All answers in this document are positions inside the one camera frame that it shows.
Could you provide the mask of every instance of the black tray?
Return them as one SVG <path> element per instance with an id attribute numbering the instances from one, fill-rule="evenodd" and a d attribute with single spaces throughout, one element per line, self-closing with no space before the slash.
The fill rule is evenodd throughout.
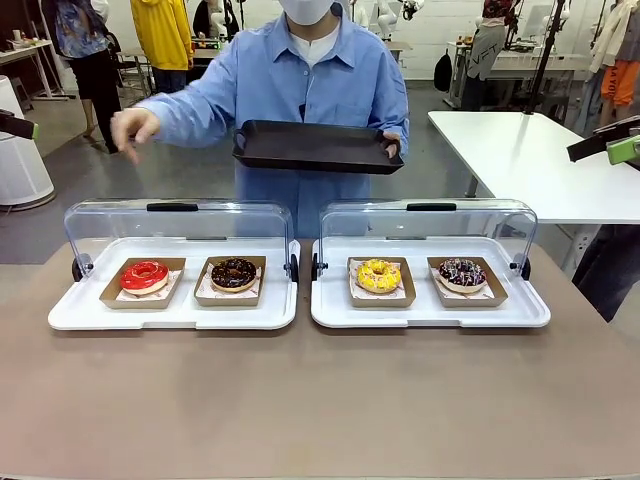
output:
<path id="1" fill-rule="evenodd" d="M 392 144 L 398 153 L 389 158 Z M 380 130 L 263 120 L 236 130 L 233 156 L 252 168 L 389 175 L 404 166 L 400 142 Z"/>

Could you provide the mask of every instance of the yellow jacket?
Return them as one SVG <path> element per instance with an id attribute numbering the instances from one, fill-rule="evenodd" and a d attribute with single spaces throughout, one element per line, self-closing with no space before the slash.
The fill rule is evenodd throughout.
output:
<path id="1" fill-rule="evenodd" d="M 140 46 L 152 66 L 187 70 L 193 58 L 184 0 L 131 0 Z"/>

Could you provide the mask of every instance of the hand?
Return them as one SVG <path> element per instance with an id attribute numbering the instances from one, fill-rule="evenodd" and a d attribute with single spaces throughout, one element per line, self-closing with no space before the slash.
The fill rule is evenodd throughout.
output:
<path id="1" fill-rule="evenodd" d="M 393 132 L 384 132 L 383 133 L 384 138 L 387 140 L 397 140 L 398 142 L 400 141 L 400 135 L 398 135 L 397 133 L 393 133 Z M 397 145 L 389 145 L 387 148 L 387 153 L 389 154 L 389 158 L 393 158 L 398 154 L 398 146 Z"/>
<path id="2" fill-rule="evenodd" d="M 159 131 L 160 119 L 146 108 L 127 108 L 123 112 L 116 112 L 111 119 L 113 142 L 136 165 L 140 163 L 140 158 L 129 137 L 135 136 L 135 143 L 143 144 Z"/>

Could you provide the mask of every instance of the person in yellow jacket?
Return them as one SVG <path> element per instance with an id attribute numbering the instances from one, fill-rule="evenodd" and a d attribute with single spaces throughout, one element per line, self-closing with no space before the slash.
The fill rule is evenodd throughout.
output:
<path id="1" fill-rule="evenodd" d="M 157 90 L 162 93 L 182 90 L 187 85 L 187 70 L 193 67 L 184 0 L 131 0 L 131 13 Z"/>

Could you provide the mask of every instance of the red glazed donut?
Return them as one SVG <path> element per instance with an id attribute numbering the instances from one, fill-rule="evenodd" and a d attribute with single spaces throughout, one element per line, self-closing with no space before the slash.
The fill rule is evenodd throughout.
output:
<path id="1" fill-rule="evenodd" d="M 158 262 L 139 262 L 127 268 L 120 277 L 120 286 L 133 295 L 157 292 L 169 280 L 169 269 Z"/>

